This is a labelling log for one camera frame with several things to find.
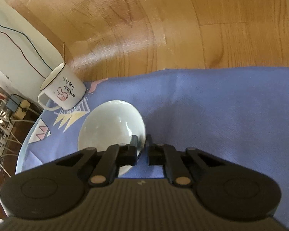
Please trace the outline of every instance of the wooden floor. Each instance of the wooden floor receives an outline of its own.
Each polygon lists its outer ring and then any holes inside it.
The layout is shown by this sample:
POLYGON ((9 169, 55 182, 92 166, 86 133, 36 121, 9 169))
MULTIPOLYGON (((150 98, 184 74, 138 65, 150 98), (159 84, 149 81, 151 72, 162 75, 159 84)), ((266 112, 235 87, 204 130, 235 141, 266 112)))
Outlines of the wooden floor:
POLYGON ((289 67, 289 0, 6 0, 83 80, 289 67))

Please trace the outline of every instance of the blue cable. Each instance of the blue cable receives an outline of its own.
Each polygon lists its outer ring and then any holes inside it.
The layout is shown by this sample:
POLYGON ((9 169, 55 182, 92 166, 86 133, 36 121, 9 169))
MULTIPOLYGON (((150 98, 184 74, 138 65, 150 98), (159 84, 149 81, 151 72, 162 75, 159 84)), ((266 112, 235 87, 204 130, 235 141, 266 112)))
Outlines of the blue cable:
POLYGON ((47 64, 47 63, 44 61, 44 59, 41 57, 40 53, 39 53, 39 52, 37 51, 37 49, 34 47, 33 43, 32 43, 31 40, 29 39, 29 37, 27 37, 23 32, 20 32, 20 31, 18 31, 18 30, 15 30, 15 29, 12 29, 12 28, 8 28, 8 27, 2 26, 2 25, 0 25, 0 27, 6 28, 6 29, 9 29, 9 30, 12 30, 12 31, 15 31, 15 32, 20 33, 20 34, 22 34, 23 36, 25 36, 25 37, 28 39, 28 41, 31 43, 32 47, 35 49, 36 53, 38 53, 38 55, 39 55, 39 57, 42 59, 42 61, 43 61, 43 62, 46 64, 46 66, 52 71, 51 67, 48 66, 48 64, 47 64))

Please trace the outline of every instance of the pink pattern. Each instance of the pink pattern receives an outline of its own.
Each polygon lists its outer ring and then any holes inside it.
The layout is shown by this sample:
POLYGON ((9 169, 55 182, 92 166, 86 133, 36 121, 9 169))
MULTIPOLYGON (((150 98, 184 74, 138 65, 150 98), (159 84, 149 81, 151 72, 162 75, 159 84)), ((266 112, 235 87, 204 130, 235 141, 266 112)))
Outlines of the pink pattern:
POLYGON ((93 93, 95 91, 97 85, 99 85, 101 82, 104 82, 104 81, 107 81, 107 80, 108 80, 108 78, 104 78, 102 80, 98 80, 98 81, 92 82, 90 90, 89 90, 89 93, 93 93))
POLYGON ((48 130, 48 127, 47 127, 47 126, 39 126, 39 128, 40 128, 44 133, 46 133, 47 130, 48 130))
POLYGON ((62 92, 62 88, 61 87, 59 87, 58 88, 58 95, 57 95, 57 97, 61 100, 61 101, 65 101, 67 98, 68 98, 68 94, 67 93, 65 93, 65 92, 62 92))
POLYGON ((36 136, 40 139, 43 140, 45 137, 46 133, 42 133, 42 134, 37 134, 36 136))

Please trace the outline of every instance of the thumbs up drawing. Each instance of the thumbs up drawing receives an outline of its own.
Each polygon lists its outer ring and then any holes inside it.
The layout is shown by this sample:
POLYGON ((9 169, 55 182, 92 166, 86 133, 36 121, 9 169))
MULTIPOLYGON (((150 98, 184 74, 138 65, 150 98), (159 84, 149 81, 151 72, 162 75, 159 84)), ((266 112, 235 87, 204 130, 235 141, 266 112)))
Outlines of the thumbs up drawing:
POLYGON ((67 98, 68 98, 68 94, 67 93, 65 93, 65 92, 62 92, 62 88, 61 87, 59 87, 58 88, 58 98, 61 100, 61 101, 65 101, 67 98))

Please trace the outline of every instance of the electrical outlet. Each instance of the electrical outlet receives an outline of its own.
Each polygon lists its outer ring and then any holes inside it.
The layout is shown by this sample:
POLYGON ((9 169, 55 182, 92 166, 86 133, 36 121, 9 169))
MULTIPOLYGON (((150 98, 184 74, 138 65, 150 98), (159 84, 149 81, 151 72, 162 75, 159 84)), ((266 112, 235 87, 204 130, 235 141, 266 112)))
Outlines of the electrical outlet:
POLYGON ((28 102, 27 100, 22 100, 16 112, 13 114, 13 117, 22 120, 26 115, 26 111, 22 111, 22 108, 29 108, 30 105, 30 102, 28 102))

